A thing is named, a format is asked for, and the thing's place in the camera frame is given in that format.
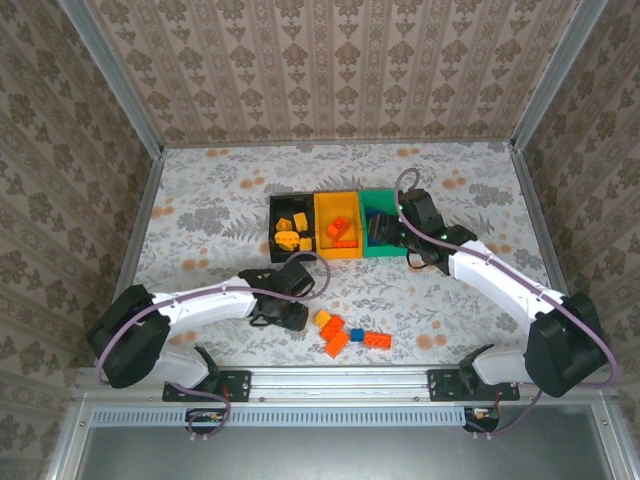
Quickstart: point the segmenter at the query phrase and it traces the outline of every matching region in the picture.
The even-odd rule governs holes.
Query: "lego brick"
[[[342,327],[344,327],[344,320],[340,317],[331,317],[329,323],[320,332],[320,336],[328,342],[335,337],[336,333],[342,331]]]
[[[362,221],[357,192],[327,192],[313,195],[315,204],[315,247],[324,258],[362,258]],[[328,233],[338,217],[348,220],[350,226],[340,237],[345,242],[357,242],[355,248],[335,248],[334,238]]]
[[[362,328],[352,328],[350,337],[352,342],[364,342],[364,330]]]
[[[296,230],[298,232],[306,232],[309,230],[309,222],[307,222],[307,216],[304,212],[294,213],[293,222],[296,224]]]
[[[331,225],[327,227],[327,233],[334,240],[339,240],[347,230],[351,227],[351,222],[344,217],[336,218]]]
[[[342,240],[336,240],[333,242],[334,248],[356,248],[358,246],[358,242],[344,242]]]
[[[292,252],[300,244],[300,235],[297,232],[278,232],[274,239],[280,248],[288,252]]]
[[[386,333],[367,332],[364,334],[365,347],[382,348],[389,350],[391,348],[391,335]]]
[[[317,314],[316,314],[316,318],[315,318],[315,323],[316,325],[318,325],[320,328],[324,328],[324,326],[329,323],[329,320],[331,320],[331,315],[329,315],[327,312],[325,312],[324,310],[320,310]]]
[[[364,257],[404,257],[407,254],[406,248],[376,244],[371,242],[367,234],[369,220],[372,216],[381,213],[397,215],[393,189],[360,190],[358,198],[360,200],[360,214],[364,230]]]
[[[281,218],[276,223],[276,232],[290,232],[293,230],[293,222],[286,218]]]
[[[338,332],[336,332],[329,343],[327,343],[324,351],[327,352],[331,357],[336,358],[348,341],[349,335],[347,335],[342,330],[338,330]]]
[[[313,250],[313,239],[312,238],[301,238],[300,239],[300,250],[301,251]]]

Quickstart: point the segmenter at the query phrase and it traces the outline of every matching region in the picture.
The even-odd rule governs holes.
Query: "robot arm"
[[[485,346],[461,362],[460,377],[471,392],[499,383],[535,383],[545,393],[560,397],[583,381],[606,362],[600,348],[564,315],[541,301],[513,277],[535,283],[499,258],[477,236],[462,227],[446,227],[431,197],[422,189],[399,195],[400,206],[411,224],[419,231],[492,257],[510,272],[507,275],[492,263],[464,251],[455,251],[427,242],[407,229],[395,215],[375,215],[369,221],[369,236],[380,243],[406,247],[426,265],[435,265],[490,298],[507,312],[527,334],[522,348],[504,349]],[[561,292],[536,286],[562,304],[602,338],[595,307],[583,294],[567,298]]]
[[[96,357],[100,357],[133,315],[152,305],[166,304],[134,325],[113,348],[104,365],[109,383],[114,388],[124,388],[143,380],[164,381],[211,393],[220,371],[209,354],[202,348],[172,345],[167,340],[225,319],[250,318],[252,326],[277,325],[300,331],[309,315],[306,306],[251,290],[302,297],[313,285],[313,278],[299,262],[289,262],[279,271],[244,270],[218,285],[186,292],[151,294],[144,286],[134,285],[98,319],[87,340]],[[198,296],[205,290],[216,293]]]

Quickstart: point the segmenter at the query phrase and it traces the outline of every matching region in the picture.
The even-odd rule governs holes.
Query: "table surface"
[[[419,186],[432,194],[447,224],[466,226],[505,261],[548,284],[506,143],[181,149],[163,156],[135,277],[152,292],[188,290],[269,267],[270,195],[391,188],[410,166],[421,172]],[[302,332],[229,319],[172,342],[200,344],[225,366],[310,366],[457,363],[488,343],[524,341],[524,332],[490,300],[432,267],[412,270],[404,257],[330,265],[329,289],[308,302]],[[321,285],[321,264],[305,266]],[[332,359],[313,323],[321,309],[340,315],[347,328],[391,334],[392,349],[349,343]]]

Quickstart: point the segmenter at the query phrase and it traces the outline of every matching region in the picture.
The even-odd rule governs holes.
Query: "orange lego brick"
[[[327,233],[334,240],[340,239],[342,235],[344,235],[349,227],[351,226],[351,222],[344,217],[336,218],[331,225],[327,228]]]
[[[391,335],[386,333],[367,332],[364,334],[364,345],[372,348],[391,348]]]
[[[349,341],[349,335],[347,335],[342,330],[338,330],[338,332],[331,339],[331,341],[327,343],[327,346],[324,348],[324,351],[327,352],[331,357],[336,358],[348,341]]]
[[[340,317],[331,317],[329,323],[320,332],[320,336],[328,342],[336,336],[336,333],[342,331],[342,327],[344,327],[344,320]]]
[[[336,240],[333,242],[334,248],[356,248],[358,246],[358,242],[343,242]]]

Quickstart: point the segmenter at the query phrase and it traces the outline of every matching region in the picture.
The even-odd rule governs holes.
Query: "wall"
[[[0,2],[0,478],[44,472],[149,166],[58,4]]]
[[[170,146],[508,138],[578,0],[89,0]]]
[[[525,157],[569,288],[591,295],[622,364],[618,393],[640,435],[640,2],[608,3]]]

